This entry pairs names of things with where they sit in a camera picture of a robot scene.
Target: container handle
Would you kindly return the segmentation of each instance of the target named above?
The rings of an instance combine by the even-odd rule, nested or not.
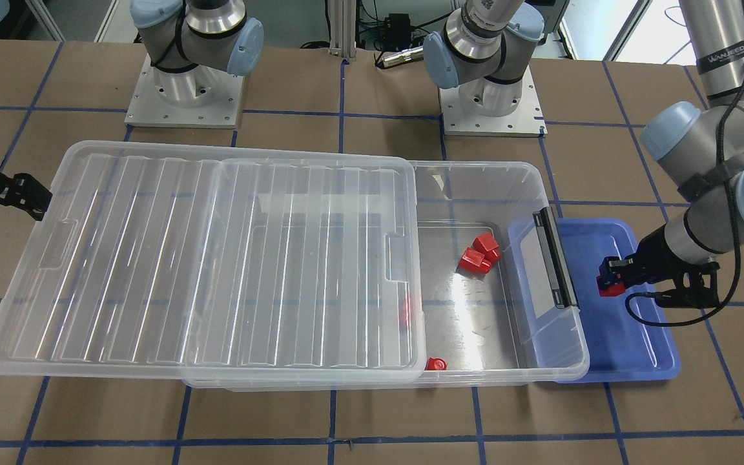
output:
[[[555,226],[553,210],[547,206],[533,215],[535,221],[535,232],[538,234],[538,242],[541,245],[541,255],[544,257],[544,265],[547,268],[547,277],[550,281],[550,291],[553,301],[558,309],[570,306],[578,306],[573,280],[570,279],[570,271],[567,269],[567,261],[564,259],[564,249],[561,247],[559,231]]]

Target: ribbed plastic lid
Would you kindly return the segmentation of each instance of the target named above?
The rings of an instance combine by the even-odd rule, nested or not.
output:
[[[0,306],[0,374],[339,386],[422,373],[402,159],[88,141],[51,191]]]

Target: white mounting plate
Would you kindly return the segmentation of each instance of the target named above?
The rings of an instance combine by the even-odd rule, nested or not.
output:
[[[467,111],[461,104],[458,88],[442,88],[440,108],[447,136],[504,136],[504,138],[537,138],[547,133],[538,93],[532,82],[530,68],[522,77],[524,92],[517,108],[504,117],[486,117]]]
[[[125,123],[136,127],[216,127],[235,129],[243,94],[242,76],[219,73],[218,94],[205,105],[178,107],[160,97],[151,73],[150,58],[145,56],[134,95],[128,104]]]

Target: tabletop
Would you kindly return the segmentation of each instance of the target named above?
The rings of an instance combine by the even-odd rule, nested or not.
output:
[[[444,138],[422,65],[378,70],[364,50],[342,61],[269,48],[246,79],[237,130],[128,127],[144,58],[142,45],[0,41],[1,169],[50,185],[86,139],[526,161],[558,215],[619,218],[640,238],[687,206],[641,146],[643,127],[681,100],[706,108],[694,68],[534,59],[545,138]],[[32,227],[0,207],[0,300]],[[0,377],[0,463],[742,464],[742,257],[735,301],[673,329],[682,369],[670,382],[233,393]],[[732,257],[720,263],[733,268]]]

